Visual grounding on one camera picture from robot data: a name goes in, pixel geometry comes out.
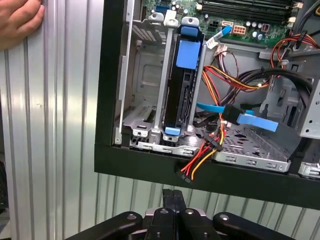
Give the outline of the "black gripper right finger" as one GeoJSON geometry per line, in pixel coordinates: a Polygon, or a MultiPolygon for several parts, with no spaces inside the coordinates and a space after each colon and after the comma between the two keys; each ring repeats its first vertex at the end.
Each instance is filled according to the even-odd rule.
{"type": "Polygon", "coordinates": [[[172,191],[177,214],[177,240],[291,240],[290,236],[230,212],[219,212],[212,219],[200,209],[187,208],[180,190],[172,191]]]}

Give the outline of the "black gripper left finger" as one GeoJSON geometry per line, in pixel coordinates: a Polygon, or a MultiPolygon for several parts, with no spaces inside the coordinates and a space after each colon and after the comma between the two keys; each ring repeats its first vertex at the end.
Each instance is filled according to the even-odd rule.
{"type": "Polygon", "coordinates": [[[174,191],[162,190],[163,205],[149,208],[145,216],[134,211],[120,213],[81,231],[69,240],[173,240],[176,208],[174,191]]]}

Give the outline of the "person's bare hand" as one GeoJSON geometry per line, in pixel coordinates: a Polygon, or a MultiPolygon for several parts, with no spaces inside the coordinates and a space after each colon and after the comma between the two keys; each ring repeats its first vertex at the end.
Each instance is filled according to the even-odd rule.
{"type": "Polygon", "coordinates": [[[2,0],[0,2],[0,49],[10,49],[34,33],[42,24],[42,0],[2,0]]]}

